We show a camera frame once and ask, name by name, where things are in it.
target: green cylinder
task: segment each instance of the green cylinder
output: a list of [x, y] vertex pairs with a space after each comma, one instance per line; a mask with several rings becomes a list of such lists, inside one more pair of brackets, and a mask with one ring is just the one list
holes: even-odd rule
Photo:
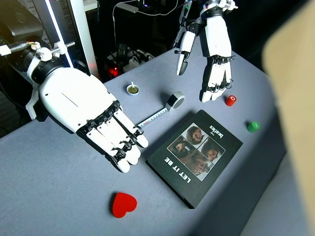
[[254, 133], [259, 129], [260, 129], [260, 124], [257, 121], [254, 121], [247, 126], [247, 130], [251, 133]]

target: red cylinder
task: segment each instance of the red cylinder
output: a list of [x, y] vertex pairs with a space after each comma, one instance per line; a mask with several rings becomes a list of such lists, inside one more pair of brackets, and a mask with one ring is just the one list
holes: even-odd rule
[[226, 100], [225, 103], [227, 106], [232, 106], [234, 104], [234, 102], [236, 102], [236, 97], [233, 95], [230, 95]]

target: black book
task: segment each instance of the black book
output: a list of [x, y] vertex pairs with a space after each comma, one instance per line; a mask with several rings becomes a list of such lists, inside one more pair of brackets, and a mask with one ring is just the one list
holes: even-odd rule
[[147, 162], [190, 208], [196, 208], [242, 144], [200, 110]]

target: heart-shaped object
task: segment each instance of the heart-shaped object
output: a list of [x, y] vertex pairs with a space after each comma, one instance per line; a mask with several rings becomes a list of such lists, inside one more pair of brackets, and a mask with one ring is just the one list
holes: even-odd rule
[[127, 212], [134, 211], [137, 207], [137, 200], [127, 193], [117, 193], [113, 204], [113, 215], [122, 218]]

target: tape measure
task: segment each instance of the tape measure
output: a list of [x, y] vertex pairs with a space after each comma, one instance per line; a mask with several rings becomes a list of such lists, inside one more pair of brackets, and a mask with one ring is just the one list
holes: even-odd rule
[[178, 108], [184, 101], [185, 95], [183, 95], [180, 91], [177, 91], [170, 96], [170, 98], [167, 100], [167, 103], [165, 105], [165, 108], [162, 110], [156, 112], [154, 115], [150, 116], [146, 120], [142, 121], [141, 123], [137, 124], [139, 127], [144, 127], [147, 124], [151, 123], [153, 120], [159, 118], [166, 112], [170, 112], [176, 108]]

